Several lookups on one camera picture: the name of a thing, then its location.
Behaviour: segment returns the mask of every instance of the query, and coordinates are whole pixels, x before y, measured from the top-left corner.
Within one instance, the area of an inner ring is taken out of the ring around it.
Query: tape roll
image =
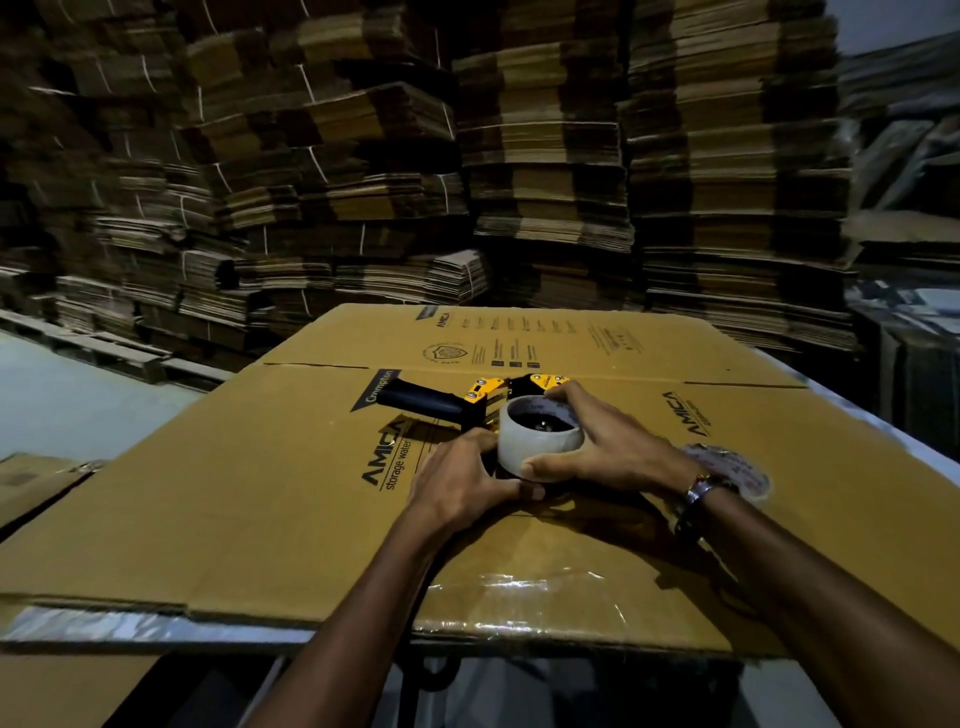
[[[570,452],[583,443],[584,431],[568,404],[531,395],[510,400],[500,409],[496,457],[507,473],[519,476],[520,465],[528,457]]]

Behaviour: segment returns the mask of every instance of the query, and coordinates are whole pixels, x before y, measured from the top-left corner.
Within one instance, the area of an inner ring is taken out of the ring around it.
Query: person's right hand
[[[567,402],[586,438],[573,452],[536,455],[520,474],[541,482],[577,477],[612,488],[642,490],[661,497],[683,495],[705,473],[693,458],[643,427],[612,404],[597,399],[576,381],[548,390]]]

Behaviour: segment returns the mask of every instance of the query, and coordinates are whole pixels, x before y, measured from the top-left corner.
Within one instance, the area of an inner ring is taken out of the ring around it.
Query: watch
[[[683,541],[696,543],[700,540],[700,532],[696,526],[690,522],[690,515],[696,513],[704,496],[714,488],[726,488],[740,495],[740,489],[736,483],[724,475],[708,473],[698,475],[686,493],[681,496],[681,501],[677,507],[677,524],[673,528],[674,535]]]

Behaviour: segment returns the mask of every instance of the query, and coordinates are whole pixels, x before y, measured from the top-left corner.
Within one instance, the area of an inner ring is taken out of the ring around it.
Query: white floor
[[[16,451],[79,460],[117,456],[202,395],[143,384],[0,333],[0,457]],[[464,660],[453,685],[424,693],[421,728],[613,725],[595,666],[583,660]],[[838,723],[799,666],[747,667],[736,728],[833,728]],[[375,725],[396,720],[399,675],[388,680]],[[643,706],[636,706],[636,724]]]

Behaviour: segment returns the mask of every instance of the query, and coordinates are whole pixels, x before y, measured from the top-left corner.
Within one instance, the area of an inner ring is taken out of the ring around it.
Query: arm
[[[671,499],[703,471],[576,382],[548,396],[574,407],[587,440],[531,458],[524,476]],[[694,523],[845,726],[960,725],[960,653],[734,493],[714,489],[697,509]]]
[[[520,481],[489,477],[480,453],[496,436],[475,429],[444,443],[417,474],[410,501],[367,570],[334,610],[247,728],[367,725],[423,579],[444,543]],[[543,489],[532,493],[543,498]]]

